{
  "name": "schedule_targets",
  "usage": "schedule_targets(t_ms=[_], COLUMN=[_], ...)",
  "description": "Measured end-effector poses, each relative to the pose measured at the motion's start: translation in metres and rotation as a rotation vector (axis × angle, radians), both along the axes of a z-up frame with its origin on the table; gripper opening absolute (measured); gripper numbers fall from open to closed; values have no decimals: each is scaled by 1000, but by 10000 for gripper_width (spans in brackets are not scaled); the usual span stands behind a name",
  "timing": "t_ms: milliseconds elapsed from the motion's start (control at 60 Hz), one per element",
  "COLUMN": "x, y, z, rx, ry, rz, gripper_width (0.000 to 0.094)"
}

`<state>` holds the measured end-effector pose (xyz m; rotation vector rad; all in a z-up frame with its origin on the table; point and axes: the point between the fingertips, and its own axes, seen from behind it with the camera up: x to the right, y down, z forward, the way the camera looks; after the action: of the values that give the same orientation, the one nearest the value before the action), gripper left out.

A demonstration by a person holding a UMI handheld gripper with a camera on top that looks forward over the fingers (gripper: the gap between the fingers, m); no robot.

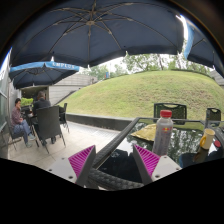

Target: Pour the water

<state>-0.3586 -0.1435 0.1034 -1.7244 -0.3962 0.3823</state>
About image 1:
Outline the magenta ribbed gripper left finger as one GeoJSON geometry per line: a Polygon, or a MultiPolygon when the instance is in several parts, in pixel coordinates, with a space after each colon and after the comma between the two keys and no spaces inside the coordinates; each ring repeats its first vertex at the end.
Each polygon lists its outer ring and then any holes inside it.
{"type": "Polygon", "coordinates": [[[47,171],[78,186],[84,187],[95,156],[96,147],[92,145],[69,158],[56,160],[47,171]]]}

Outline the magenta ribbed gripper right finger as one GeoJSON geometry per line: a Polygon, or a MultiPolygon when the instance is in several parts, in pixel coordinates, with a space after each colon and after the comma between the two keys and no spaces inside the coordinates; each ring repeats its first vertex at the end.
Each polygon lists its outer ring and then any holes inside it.
{"type": "Polygon", "coordinates": [[[181,170],[169,156],[159,156],[136,144],[133,145],[133,157],[144,185],[181,170]]]}

